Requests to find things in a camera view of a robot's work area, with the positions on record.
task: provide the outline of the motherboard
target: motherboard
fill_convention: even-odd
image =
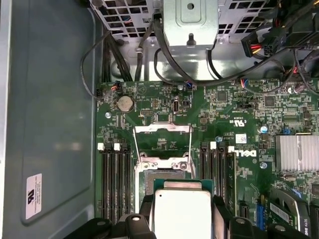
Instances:
[[[247,80],[256,92],[279,84]],[[294,92],[296,84],[252,94],[239,82],[103,83],[96,216],[117,222],[138,212],[155,179],[210,179],[234,215],[262,230],[281,222],[310,235],[311,217],[318,223],[319,99]],[[312,85],[318,87],[317,79]]]

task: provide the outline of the metal grille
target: metal grille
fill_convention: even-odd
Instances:
[[[90,0],[104,25],[116,38],[139,38],[145,34],[160,0]],[[272,9],[277,0],[219,0],[218,37],[243,38],[263,22],[258,14]]]

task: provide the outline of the heatsink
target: heatsink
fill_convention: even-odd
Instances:
[[[276,168],[279,171],[318,171],[319,136],[276,136]]]

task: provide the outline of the red and yellow wires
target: red and yellow wires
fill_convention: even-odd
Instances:
[[[259,52],[261,49],[263,49],[261,44],[251,45],[251,50],[253,52],[253,55]]]

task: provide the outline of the sticker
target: sticker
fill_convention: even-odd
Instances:
[[[25,219],[41,212],[42,206],[42,173],[26,179]]]
[[[289,223],[289,215],[285,213],[283,210],[279,209],[272,203],[270,203],[270,210],[276,213],[282,219],[284,219],[287,223]]]
[[[237,134],[235,139],[236,143],[247,143],[247,135],[245,133]]]

